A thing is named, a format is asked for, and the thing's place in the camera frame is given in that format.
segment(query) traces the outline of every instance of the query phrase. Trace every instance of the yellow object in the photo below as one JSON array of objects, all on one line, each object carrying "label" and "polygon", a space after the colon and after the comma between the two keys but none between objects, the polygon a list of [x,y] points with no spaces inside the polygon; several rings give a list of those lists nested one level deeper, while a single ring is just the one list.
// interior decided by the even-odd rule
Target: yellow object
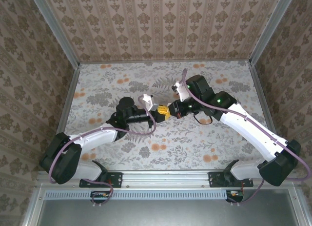
[{"label": "yellow object", "polygon": [[159,105],[157,111],[161,115],[166,115],[165,120],[167,120],[170,117],[170,112],[167,106]]}]

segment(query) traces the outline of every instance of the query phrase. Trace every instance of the metal frame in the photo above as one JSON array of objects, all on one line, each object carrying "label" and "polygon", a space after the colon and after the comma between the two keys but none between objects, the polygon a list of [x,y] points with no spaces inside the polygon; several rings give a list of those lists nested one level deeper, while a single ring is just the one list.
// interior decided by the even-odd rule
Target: metal frame
[{"label": "metal frame", "polygon": [[271,117],[271,113],[270,113],[270,110],[269,110],[269,107],[267,104],[267,100],[265,99],[264,92],[263,92],[263,89],[262,89],[262,86],[260,83],[260,79],[259,79],[258,74],[257,74],[257,70],[256,70],[254,64],[252,64],[252,63],[249,63],[248,66],[249,66],[250,73],[252,75],[255,90],[256,90],[257,95],[259,97],[259,101],[260,101],[260,105],[262,108],[262,112],[264,115],[265,122],[267,123],[268,129],[270,131],[272,131],[273,133],[276,133],[276,129],[275,129],[272,117]]},{"label": "metal frame", "polygon": [[72,45],[70,44],[69,40],[66,38],[65,33],[63,32],[52,10],[50,9],[49,3],[46,0],[34,0],[34,2],[39,8],[39,11],[42,13],[45,21],[48,23],[54,36],[58,40],[58,43],[61,45],[69,62],[71,63],[73,68],[77,70],[79,66],[78,57],[76,56],[74,50],[72,49]]},{"label": "metal frame", "polygon": [[250,61],[256,64],[292,0],[279,0],[253,49]]},{"label": "metal frame", "polygon": [[101,61],[101,62],[80,62],[80,64],[108,64],[108,63],[154,63],[154,62],[232,62],[248,61],[248,59],[164,59],[164,60],[126,60],[126,61]]},{"label": "metal frame", "polygon": [[70,112],[70,108],[72,106],[76,86],[77,86],[78,79],[79,79],[79,74],[80,74],[80,68],[78,68],[74,71],[72,81],[71,81],[70,87],[68,89],[68,93],[67,93],[66,101],[65,101],[64,108],[62,111],[62,115],[61,115],[60,120],[59,120],[59,124],[58,124],[58,128],[57,128],[57,134],[65,131],[69,112]]},{"label": "metal frame", "polygon": [[[234,190],[240,188],[210,188],[208,172],[220,170],[177,170],[177,171],[120,171],[123,173],[123,183],[118,192],[133,192],[134,190],[189,190],[193,192],[209,192],[212,190]],[[107,190],[107,188],[79,188],[79,181],[69,181],[63,185],[53,185],[48,181],[46,172],[39,172],[35,190],[26,212],[23,226],[36,226],[44,203],[45,193],[49,190]],[[253,187],[246,189],[257,189],[261,180],[254,180]],[[279,186],[264,183],[262,189],[287,189],[292,200],[296,218],[300,226],[311,226],[311,215],[299,185],[291,181],[284,181]]]}]

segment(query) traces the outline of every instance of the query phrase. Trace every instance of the wallpaper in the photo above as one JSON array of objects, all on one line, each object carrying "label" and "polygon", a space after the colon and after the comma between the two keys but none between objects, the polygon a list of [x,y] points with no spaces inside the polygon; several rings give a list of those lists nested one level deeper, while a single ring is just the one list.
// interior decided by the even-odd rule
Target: wallpaper
[{"label": "wallpaper", "polygon": [[0,225],[23,220],[73,69],[33,0],[0,0]]},{"label": "wallpaper", "polygon": [[247,59],[278,0],[47,0],[80,62]]},{"label": "wallpaper", "polygon": [[[171,86],[201,74],[217,93],[226,91],[260,123],[265,124],[247,61],[155,62],[80,65],[80,76],[71,106],[66,134],[99,127],[116,112],[119,99],[143,93],[167,105],[179,97]],[[201,123],[211,122],[203,113]],[[130,124],[130,130],[146,133],[147,123]],[[83,153],[82,160],[97,160],[109,170],[181,170],[225,168],[234,159],[256,159],[260,153],[235,130],[213,120],[200,125],[192,115],[158,123],[151,136],[126,135],[117,142]]]},{"label": "wallpaper", "polygon": [[[312,0],[292,0],[256,68],[277,132],[312,166]],[[312,181],[303,188],[312,206]]]}]

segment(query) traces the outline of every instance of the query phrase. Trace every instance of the black joint housing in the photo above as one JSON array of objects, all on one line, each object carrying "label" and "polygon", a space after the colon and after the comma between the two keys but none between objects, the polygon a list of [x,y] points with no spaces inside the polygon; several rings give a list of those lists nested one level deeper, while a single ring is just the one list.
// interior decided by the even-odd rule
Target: black joint housing
[{"label": "black joint housing", "polygon": [[[46,172],[49,172],[56,155],[69,140],[69,136],[62,132],[53,138],[40,161],[40,166]],[[73,177],[78,166],[81,150],[79,144],[71,143],[65,150],[67,151],[66,154],[60,155],[52,171],[52,178],[58,184],[63,184]]]},{"label": "black joint housing", "polygon": [[[287,143],[286,147],[299,156],[301,150],[299,142],[292,140]],[[269,162],[263,162],[258,168],[260,175],[266,182],[274,186],[280,186],[297,164],[298,160],[286,150],[283,150],[276,158]]]},{"label": "black joint housing", "polygon": [[[227,92],[214,93],[213,89],[208,85],[206,79],[202,75],[195,75],[187,79],[186,84],[191,93],[201,101],[228,109],[231,105],[237,103],[237,100]],[[194,98],[188,98],[181,102],[176,100],[169,105],[169,111],[172,116],[178,119],[190,114],[198,114],[203,111],[207,116],[213,116],[215,119],[220,121],[223,111],[211,109],[198,103]]]},{"label": "black joint housing", "polygon": [[[129,125],[125,122],[125,120],[122,117],[117,116],[116,113],[111,115],[110,119],[106,121],[106,123],[109,123],[113,127],[129,131]],[[119,139],[123,138],[126,134],[127,134],[126,132],[118,131],[115,141],[118,141]]]},{"label": "black joint housing", "polygon": [[127,119],[132,116],[137,110],[135,102],[130,97],[124,97],[119,100],[119,104],[116,106],[117,116],[122,116],[123,119]]}]

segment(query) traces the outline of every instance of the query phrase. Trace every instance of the cable clip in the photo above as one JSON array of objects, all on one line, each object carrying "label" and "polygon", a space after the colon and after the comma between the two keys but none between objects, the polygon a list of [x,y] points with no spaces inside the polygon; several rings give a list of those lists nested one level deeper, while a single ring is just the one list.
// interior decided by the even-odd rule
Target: cable clip
[{"label": "cable clip", "polygon": [[278,142],[278,139],[276,139],[276,140],[273,142],[273,144],[274,144],[274,145],[277,145],[277,142]]}]

